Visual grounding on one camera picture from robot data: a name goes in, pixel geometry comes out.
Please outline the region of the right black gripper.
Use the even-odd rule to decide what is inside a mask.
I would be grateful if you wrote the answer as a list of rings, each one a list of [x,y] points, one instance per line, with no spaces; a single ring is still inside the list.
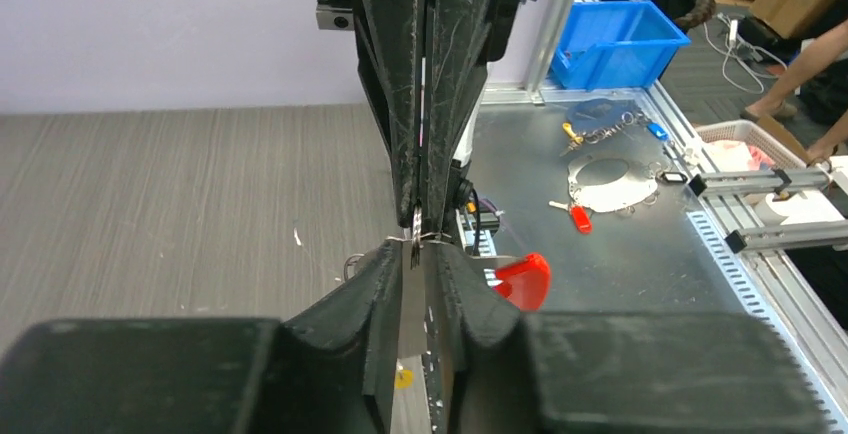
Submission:
[[[504,56],[519,7],[532,1],[317,0],[320,29],[356,29],[360,77],[387,143],[399,226],[412,225],[418,200],[422,233],[444,231],[451,163],[486,64]]]

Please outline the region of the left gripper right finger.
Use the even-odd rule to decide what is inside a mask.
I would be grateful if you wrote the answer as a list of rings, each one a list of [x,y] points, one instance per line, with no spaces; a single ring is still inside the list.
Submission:
[[[523,312],[439,326],[450,433],[823,433],[788,348],[743,313]]]

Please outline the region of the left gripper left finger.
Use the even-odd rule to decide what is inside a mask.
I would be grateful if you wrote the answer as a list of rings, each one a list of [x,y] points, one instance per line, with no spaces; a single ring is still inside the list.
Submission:
[[[386,433],[402,247],[299,315],[57,319],[1,361],[5,433]]]

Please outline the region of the red handled metal keyring holder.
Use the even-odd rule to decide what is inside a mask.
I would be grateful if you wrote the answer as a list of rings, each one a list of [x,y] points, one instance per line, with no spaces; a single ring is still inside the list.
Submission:
[[[505,227],[501,211],[485,203],[471,201],[464,211],[472,214],[483,229],[494,234]],[[437,328],[456,316],[466,296],[470,301],[484,304],[497,302],[488,288],[510,302],[514,309],[536,311],[544,303],[551,283],[551,268],[538,253],[510,256],[504,267],[483,269],[461,247],[459,232],[447,241],[429,240],[425,243],[420,264],[401,268],[403,298],[399,314],[397,357],[407,359],[428,352],[430,341],[437,337]]]

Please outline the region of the yellow tagged key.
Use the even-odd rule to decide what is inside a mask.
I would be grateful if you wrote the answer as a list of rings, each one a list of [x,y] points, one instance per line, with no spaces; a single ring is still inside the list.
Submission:
[[[398,368],[395,372],[395,389],[406,389],[414,384],[415,375],[410,369]]]

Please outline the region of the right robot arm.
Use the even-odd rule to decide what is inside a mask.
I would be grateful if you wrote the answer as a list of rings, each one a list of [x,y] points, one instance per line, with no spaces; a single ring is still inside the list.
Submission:
[[[354,34],[358,74],[387,150],[396,219],[456,238],[489,66],[534,0],[317,0],[320,28]]]

